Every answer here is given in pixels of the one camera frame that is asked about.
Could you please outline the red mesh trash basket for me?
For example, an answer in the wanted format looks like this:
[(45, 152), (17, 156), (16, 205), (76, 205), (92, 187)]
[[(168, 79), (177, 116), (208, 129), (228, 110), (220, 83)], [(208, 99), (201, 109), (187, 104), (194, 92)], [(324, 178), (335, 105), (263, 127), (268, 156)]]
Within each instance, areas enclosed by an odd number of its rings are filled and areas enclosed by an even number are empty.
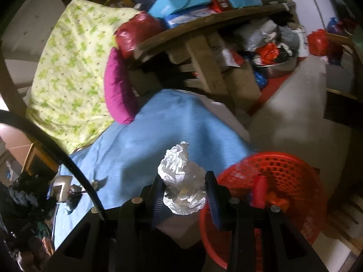
[[(311, 247), (326, 218), (326, 198), (316, 170), (302, 159), (282, 152), (253, 154), (221, 174), (217, 183), (233, 197), (254, 208), (276, 205)], [(199, 228), (208, 256), (227, 271), (231, 232), (214, 226), (207, 204), (200, 213)]]

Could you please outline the white paper ball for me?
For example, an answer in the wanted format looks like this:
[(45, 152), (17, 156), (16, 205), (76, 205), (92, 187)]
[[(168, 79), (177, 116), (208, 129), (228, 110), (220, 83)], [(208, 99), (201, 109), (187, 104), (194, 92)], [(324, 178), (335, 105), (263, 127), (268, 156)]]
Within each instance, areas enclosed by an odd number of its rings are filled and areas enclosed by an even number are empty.
[(157, 167), (165, 185), (163, 203), (178, 216), (189, 216), (201, 210), (207, 201), (206, 171), (189, 159), (185, 141), (166, 150)]

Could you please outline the black plastic bag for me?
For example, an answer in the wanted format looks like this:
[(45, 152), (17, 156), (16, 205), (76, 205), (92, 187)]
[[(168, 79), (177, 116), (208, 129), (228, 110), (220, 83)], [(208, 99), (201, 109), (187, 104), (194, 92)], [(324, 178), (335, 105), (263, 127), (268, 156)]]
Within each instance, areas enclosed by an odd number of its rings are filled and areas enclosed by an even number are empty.
[(68, 215), (71, 214), (76, 209), (82, 198), (82, 195), (86, 193), (87, 192), (78, 185), (70, 186), (65, 206), (65, 210)]

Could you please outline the blue bed blanket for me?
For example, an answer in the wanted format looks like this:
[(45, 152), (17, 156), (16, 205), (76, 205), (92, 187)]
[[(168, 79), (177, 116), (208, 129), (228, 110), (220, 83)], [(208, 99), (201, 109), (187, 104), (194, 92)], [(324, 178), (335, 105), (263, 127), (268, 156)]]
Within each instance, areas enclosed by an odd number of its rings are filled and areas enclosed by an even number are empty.
[(71, 159), (97, 180), (104, 208), (116, 208), (153, 183), (166, 151), (188, 143), (191, 161), (220, 174), (252, 154), (248, 131), (223, 104), (206, 96), (164, 89), (128, 125), (113, 123)]

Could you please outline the dark clothes pile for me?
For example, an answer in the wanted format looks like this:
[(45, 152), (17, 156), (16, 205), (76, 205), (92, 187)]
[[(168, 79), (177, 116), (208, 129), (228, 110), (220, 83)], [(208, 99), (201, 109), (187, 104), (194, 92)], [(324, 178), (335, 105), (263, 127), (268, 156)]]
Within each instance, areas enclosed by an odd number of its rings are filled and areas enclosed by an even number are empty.
[(37, 267), (48, 260), (44, 240), (52, 239), (55, 208), (47, 178), (22, 174), (9, 186), (1, 184), (1, 243), (12, 256), (30, 253)]

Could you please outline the wooden nightstand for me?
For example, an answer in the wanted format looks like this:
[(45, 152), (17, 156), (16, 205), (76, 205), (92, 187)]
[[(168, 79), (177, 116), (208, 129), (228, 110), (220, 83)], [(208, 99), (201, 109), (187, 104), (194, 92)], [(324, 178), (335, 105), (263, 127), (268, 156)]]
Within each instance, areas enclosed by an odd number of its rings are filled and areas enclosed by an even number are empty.
[(22, 173), (27, 173), (30, 176), (36, 176), (39, 173), (55, 176), (58, 170), (59, 163), (50, 156), (39, 142), (33, 142), (25, 158)]

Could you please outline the magenta cushion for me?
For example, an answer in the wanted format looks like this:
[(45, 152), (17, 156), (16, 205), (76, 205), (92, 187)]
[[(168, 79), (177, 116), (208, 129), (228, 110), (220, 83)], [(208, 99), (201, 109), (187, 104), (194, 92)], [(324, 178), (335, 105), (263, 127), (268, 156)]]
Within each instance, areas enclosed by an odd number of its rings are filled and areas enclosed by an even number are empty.
[(131, 124), (138, 112), (129, 73), (121, 52), (112, 47), (104, 73), (104, 96), (108, 112), (119, 124)]

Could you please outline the green floral pillow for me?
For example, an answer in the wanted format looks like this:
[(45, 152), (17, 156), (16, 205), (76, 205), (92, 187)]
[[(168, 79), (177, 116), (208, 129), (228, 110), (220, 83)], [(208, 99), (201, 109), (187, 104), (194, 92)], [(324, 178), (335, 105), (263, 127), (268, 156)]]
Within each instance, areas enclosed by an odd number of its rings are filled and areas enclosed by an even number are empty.
[(114, 32), (136, 16), (72, 0), (56, 22), (34, 75), (26, 116), (68, 154), (93, 143), (113, 122), (103, 79)]

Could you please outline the metal basin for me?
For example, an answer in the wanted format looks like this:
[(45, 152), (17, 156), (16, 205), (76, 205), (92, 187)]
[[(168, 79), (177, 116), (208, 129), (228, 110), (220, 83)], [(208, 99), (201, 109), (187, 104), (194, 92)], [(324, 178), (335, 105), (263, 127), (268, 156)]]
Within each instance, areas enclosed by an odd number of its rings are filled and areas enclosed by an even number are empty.
[(298, 53), (294, 52), (293, 55), (283, 63), (276, 63), (274, 65), (256, 65), (252, 64), (253, 69), (265, 76), (267, 79), (275, 79), (283, 77), (292, 73), (297, 65)]

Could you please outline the wooden side table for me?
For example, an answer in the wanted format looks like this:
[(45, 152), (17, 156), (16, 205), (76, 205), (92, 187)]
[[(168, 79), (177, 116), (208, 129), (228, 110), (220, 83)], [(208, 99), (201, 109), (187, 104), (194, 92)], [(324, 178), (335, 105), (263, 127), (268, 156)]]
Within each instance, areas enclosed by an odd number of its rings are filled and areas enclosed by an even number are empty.
[(190, 60), (191, 64), (181, 66), (180, 70), (195, 71), (198, 78), (186, 80), (185, 85), (190, 88), (200, 88), (215, 98), (227, 99), (230, 95), (221, 69), (213, 56), (213, 50), (223, 46), (218, 30), (226, 31), (243, 22), (281, 11), (294, 12), (295, 3), (290, 1), (266, 6), (251, 6), (198, 18), (163, 31), (140, 43), (133, 51), (133, 57), (138, 61), (146, 62), (157, 54), (166, 52), (169, 60), (175, 65)]

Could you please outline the red bag on floor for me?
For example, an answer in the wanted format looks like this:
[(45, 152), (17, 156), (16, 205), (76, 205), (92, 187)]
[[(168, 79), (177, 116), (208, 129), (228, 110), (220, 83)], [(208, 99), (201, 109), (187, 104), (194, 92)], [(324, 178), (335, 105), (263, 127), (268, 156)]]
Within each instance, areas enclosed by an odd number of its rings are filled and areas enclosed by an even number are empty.
[(311, 55), (328, 56), (331, 53), (330, 42), (325, 29), (318, 29), (308, 35), (308, 46)]

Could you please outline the red shiny bag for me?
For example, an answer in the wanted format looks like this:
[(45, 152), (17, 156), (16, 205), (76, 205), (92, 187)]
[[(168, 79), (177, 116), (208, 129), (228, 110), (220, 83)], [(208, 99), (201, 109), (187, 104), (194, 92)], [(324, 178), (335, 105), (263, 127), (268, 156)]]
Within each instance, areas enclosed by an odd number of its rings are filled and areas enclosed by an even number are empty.
[(164, 27), (158, 19), (141, 11), (118, 27), (114, 37), (122, 57), (129, 60), (139, 44), (163, 31)]

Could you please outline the light blue box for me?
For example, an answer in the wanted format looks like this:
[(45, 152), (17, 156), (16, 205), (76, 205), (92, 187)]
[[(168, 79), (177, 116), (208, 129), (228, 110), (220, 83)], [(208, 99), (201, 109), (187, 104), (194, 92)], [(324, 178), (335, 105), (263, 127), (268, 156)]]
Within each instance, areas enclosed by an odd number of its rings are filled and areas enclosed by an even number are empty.
[(148, 13), (155, 18), (164, 18), (185, 9), (208, 5), (211, 2), (212, 0), (156, 0)]

